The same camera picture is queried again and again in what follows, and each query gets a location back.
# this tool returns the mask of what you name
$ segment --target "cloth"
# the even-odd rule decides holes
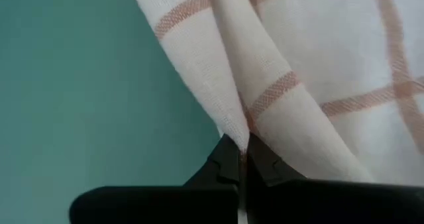
[[[137,0],[245,152],[309,178],[424,185],[423,0]]]

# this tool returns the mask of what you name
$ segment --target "fabric fold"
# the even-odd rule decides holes
[[[217,126],[246,150],[249,131],[209,0],[137,0],[165,53]]]
[[[237,89],[265,143],[310,178],[370,182],[371,175],[280,54],[250,1],[211,2]]]

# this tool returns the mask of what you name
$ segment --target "towel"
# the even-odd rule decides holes
[[[424,186],[423,0],[137,0],[246,152],[308,178]]]

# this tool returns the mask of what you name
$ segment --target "teal wall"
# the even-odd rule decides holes
[[[135,0],[0,0],[0,223],[103,185],[182,184],[218,140]]]

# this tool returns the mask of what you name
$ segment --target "fabric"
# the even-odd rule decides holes
[[[310,178],[424,186],[422,0],[137,0],[242,152]]]

